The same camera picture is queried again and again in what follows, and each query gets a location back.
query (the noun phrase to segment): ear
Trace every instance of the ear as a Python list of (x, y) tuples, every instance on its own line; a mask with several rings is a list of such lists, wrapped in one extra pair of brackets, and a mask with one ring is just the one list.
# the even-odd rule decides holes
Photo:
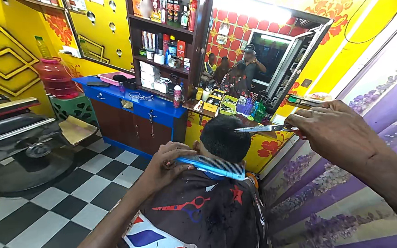
[(194, 141), (194, 143), (192, 144), (192, 149), (200, 152), (200, 142), (198, 140)]

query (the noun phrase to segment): drawer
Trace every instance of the drawer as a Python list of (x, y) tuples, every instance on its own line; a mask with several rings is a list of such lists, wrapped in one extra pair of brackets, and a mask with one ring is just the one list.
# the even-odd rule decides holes
[(106, 104), (116, 107), (118, 109), (122, 109), (122, 103), (120, 103), (120, 99), (115, 96), (112, 96), (108, 93), (104, 93), (104, 92), (101, 92), (95, 88), (91, 88), (91, 87), (87, 87), (87, 86), (84, 86), (83, 90), (84, 90), (86, 97), (88, 97), (88, 98), (95, 99), (97, 101), (106, 103)]
[[(141, 105), (137, 105), (137, 104), (133, 105), (133, 109), (134, 109), (135, 115), (139, 115), (140, 117), (145, 118), (147, 120), (150, 119), (149, 114), (151, 113), (151, 109), (143, 107)], [(152, 113), (153, 113), (153, 116), (156, 116), (156, 117), (153, 117), (154, 122), (160, 123), (167, 127), (173, 127), (174, 117), (169, 116), (167, 114), (163, 114), (156, 110), (153, 110)]]

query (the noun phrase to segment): barber's hand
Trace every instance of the barber's hand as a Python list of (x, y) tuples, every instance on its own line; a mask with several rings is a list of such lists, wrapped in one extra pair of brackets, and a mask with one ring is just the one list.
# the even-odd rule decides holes
[(194, 166), (189, 164), (174, 163), (176, 158), (196, 154), (197, 151), (191, 150), (188, 145), (169, 141), (166, 145), (160, 146), (138, 182), (142, 183), (148, 190), (157, 192), (170, 184), (181, 172), (194, 169)]
[(285, 122), (303, 131), (313, 151), (346, 170), (364, 166), (372, 156), (394, 154), (360, 115), (339, 100), (298, 110)]

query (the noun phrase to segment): countertop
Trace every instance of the countertop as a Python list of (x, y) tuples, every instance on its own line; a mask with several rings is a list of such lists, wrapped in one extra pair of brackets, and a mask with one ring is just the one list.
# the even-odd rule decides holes
[[(182, 106), (185, 109), (191, 110), (192, 112), (195, 112), (197, 114), (201, 114), (201, 115), (204, 115), (204, 116), (209, 117), (209, 118), (214, 118), (215, 112), (212, 112), (212, 111), (209, 111), (209, 110), (204, 110), (203, 109), (203, 105), (201, 106), (200, 111), (194, 110), (194, 106), (197, 103), (198, 103), (198, 101), (196, 99), (190, 99), (187, 102), (185, 102)], [(241, 120), (241, 122), (243, 122), (243, 124), (246, 127), (256, 127), (256, 126), (258, 126), (258, 122), (250, 121), (246, 117), (244, 117), (243, 115), (237, 114), (235, 116), (237, 116)], [(277, 138), (277, 135), (275, 134), (275, 132), (258, 132), (257, 134), (265, 136), (265, 137)]]
[[(82, 84), (85, 87), (91, 87), (93, 89), (96, 89), (102, 93), (107, 93), (110, 94), (114, 97), (117, 97), (119, 99), (124, 99), (126, 101), (130, 101), (133, 104), (138, 104), (141, 106), (144, 106), (146, 108), (152, 109), (159, 111), (161, 113), (167, 114), (169, 116), (173, 116), (175, 118), (180, 118), (182, 114), (186, 112), (185, 108), (174, 108), (174, 105), (172, 102), (167, 101), (165, 99), (158, 98), (157, 95), (151, 94), (147, 91), (144, 90), (130, 90), (130, 89), (125, 89), (125, 93), (122, 93), (119, 91), (119, 87), (115, 85), (110, 85), (110, 87), (92, 87), (92, 86), (87, 86), (87, 82), (100, 82), (101, 80), (98, 77), (95, 76), (87, 76), (87, 77), (81, 77), (81, 78), (73, 78), (72, 79), (74, 82), (78, 82)], [(153, 101), (143, 101), (139, 99), (133, 99), (129, 96), (129, 93), (131, 92), (138, 92), (141, 93), (144, 96), (154, 96)]]

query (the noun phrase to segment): mobile phone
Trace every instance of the mobile phone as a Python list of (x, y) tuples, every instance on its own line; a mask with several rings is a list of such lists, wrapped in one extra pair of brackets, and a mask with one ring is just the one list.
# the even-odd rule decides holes
[(97, 81), (97, 82), (88, 82), (87, 86), (110, 87), (110, 84), (107, 82)]

